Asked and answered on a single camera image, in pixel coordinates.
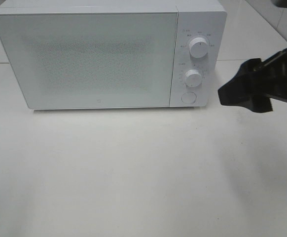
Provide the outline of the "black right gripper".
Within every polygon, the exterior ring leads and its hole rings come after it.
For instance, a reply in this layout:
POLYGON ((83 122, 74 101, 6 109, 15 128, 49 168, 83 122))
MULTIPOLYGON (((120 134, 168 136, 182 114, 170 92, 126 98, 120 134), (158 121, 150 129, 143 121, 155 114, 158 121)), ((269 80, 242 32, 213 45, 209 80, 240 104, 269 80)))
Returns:
POLYGON ((218 89, 218 97, 223 106, 254 113, 273 111, 270 98, 287 103, 287 48, 264 61, 253 58, 242 63, 236 75, 218 89))

